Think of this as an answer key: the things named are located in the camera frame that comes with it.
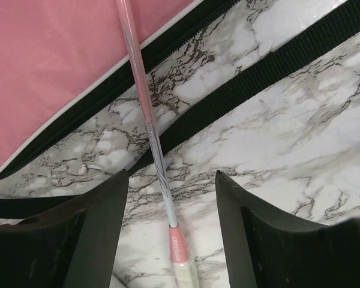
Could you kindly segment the pink racket cover bag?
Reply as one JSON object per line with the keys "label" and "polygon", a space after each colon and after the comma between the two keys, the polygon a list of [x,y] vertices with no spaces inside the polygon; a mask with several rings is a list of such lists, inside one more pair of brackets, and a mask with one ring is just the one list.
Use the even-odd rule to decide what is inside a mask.
{"label": "pink racket cover bag", "polygon": [[0,1],[0,179],[133,83],[116,1]]}

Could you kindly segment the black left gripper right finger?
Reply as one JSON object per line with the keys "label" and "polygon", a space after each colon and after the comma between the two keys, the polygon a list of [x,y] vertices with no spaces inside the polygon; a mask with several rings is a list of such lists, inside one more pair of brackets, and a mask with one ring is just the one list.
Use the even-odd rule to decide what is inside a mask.
{"label": "black left gripper right finger", "polygon": [[232,287],[360,287],[360,218],[299,218],[220,171],[215,188]]}

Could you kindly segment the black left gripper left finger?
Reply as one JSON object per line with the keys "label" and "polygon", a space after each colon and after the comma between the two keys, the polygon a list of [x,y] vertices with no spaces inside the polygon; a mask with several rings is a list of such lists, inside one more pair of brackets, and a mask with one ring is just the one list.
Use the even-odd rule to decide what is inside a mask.
{"label": "black left gripper left finger", "polygon": [[0,287],[109,287],[128,194],[122,170],[80,195],[0,199]]}

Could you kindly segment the pink badminton racket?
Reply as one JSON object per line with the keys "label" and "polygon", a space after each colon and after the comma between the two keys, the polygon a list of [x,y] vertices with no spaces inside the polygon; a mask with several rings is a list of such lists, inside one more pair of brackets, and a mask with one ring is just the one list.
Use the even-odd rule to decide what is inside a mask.
{"label": "pink badminton racket", "polygon": [[130,1],[120,0],[116,4],[169,222],[170,262],[173,276],[178,287],[199,287],[196,264],[191,255],[188,241],[178,223],[173,205],[131,3]]}

